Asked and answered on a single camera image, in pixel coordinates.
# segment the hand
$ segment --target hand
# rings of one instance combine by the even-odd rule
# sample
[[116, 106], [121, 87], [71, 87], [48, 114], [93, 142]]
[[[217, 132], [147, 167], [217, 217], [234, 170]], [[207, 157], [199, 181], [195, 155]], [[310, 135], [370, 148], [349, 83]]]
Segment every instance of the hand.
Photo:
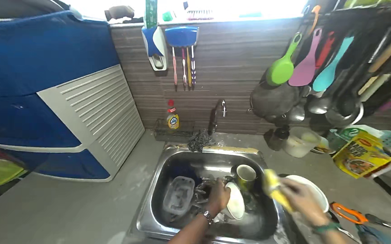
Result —
[[292, 207], [302, 213], [312, 225], [329, 224], [330, 220], [314, 199], [310, 188], [287, 178], [282, 178], [280, 182], [280, 191], [287, 197]]
[[212, 186], [211, 193], [209, 194], [206, 209], [209, 210], [212, 217], [215, 217], [221, 210], [227, 207], [229, 199], [230, 188], [225, 187], [223, 181], [217, 178], [217, 182]]

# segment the teal spatula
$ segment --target teal spatula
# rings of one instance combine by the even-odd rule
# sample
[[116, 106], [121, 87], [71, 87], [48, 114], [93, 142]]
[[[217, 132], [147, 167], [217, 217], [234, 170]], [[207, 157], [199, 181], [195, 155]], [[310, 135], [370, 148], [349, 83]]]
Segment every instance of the teal spatula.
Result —
[[291, 55], [302, 39], [300, 32], [296, 33], [287, 49], [286, 54], [272, 63], [266, 73], [266, 81], [273, 86], [278, 86], [290, 79], [293, 74], [293, 63], [290, 60]]
[[343, 39], [339, 52], [337, 52], [332, 62], [324, 70], [322, 70], [322, 72], [314, 80], [313, 82], [314, 91], [321, 92], [327, 89], [333, 83], [337, 64], [339, 63], [340, 59], [342, 59], [343, 54], [349, 48], [353, 40], [354, 40], [353, 36], [345, 37]]

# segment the joy dish soap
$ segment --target joy dish soap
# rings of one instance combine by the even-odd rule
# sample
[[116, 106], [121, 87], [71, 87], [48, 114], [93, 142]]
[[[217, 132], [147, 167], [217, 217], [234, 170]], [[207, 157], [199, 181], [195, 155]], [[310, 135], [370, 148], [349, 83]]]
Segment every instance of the joy dish soap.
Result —
[[174, 100], [168, 101], [169, 109], [167, 109], [167, 125], [170, 129], [176, 130], [179, 128], [179, 115], [176, 114], [176, 108], [174, 107]]

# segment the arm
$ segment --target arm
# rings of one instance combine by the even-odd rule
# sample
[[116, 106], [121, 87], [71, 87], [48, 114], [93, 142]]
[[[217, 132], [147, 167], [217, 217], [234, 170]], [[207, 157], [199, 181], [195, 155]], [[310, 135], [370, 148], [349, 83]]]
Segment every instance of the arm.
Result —
[[[230, 198], [230, 188], [226, 188], [224, 183], [217, 179], [217, 183], [212, 187], [209, 194], [209, 202], [206, 210], [209, 210], [212, 218], [215, 218], [222, 209], [227, 206]], [[208, 229], [208, 220], [199, 213], [193, 221], [180, 230], [168, 243], [169, 244], [196, 244], [200, 243]]]
[[[324, 226], [331, 222], [314, 200], [307, 186], [287, 178], [281, 179], [281, 183], [281, 192], [293, 208], [302, 213], [313, 226]], [[347, 244], [343, 234], [338, 230], [327, 230], [321, 236], [326, 244]]]

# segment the green cup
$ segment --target green cup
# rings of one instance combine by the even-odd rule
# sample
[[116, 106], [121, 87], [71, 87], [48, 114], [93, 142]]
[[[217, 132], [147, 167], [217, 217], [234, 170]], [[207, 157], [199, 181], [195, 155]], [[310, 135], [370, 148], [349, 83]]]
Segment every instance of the green cup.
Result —
[[254, 180], [256, 179], [256, 171], [246, 165], [241, 164], [236, 168], [237, 185], [244, 191], [250, 191], [253, 189]]

